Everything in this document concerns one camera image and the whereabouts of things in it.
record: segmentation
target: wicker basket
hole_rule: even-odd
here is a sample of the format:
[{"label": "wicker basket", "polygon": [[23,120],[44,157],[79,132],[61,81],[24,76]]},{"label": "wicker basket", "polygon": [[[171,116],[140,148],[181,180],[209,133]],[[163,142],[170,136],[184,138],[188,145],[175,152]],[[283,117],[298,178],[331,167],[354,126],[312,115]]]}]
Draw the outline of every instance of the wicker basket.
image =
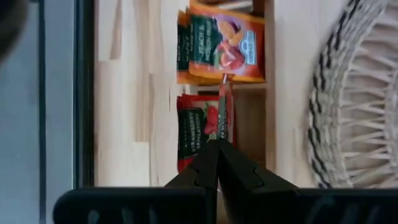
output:
[{"label": "wicker basket", "polygon": [[318,186],[398,187],[398,1],[349,1],[318,59],[308,119]]}]

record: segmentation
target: orange tea packet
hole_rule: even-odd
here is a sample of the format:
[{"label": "orange tea packet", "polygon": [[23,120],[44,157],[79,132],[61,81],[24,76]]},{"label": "orange tea packet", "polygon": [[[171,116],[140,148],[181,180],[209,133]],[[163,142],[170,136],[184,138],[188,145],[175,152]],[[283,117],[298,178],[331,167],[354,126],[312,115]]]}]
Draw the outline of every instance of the orange tea packet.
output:
[{"label": "orange tea packet", "polygon": [[189,11],[178,12],[177,25],[177,83],[191,85],[215,85],[218,80],[200,78],[189,74],[189,51],[190,51],[190,20]]},{"label": "orange tea packet", "polygon": [[201,78],[264,82],[265,20],[191,0],[189,72]]}]

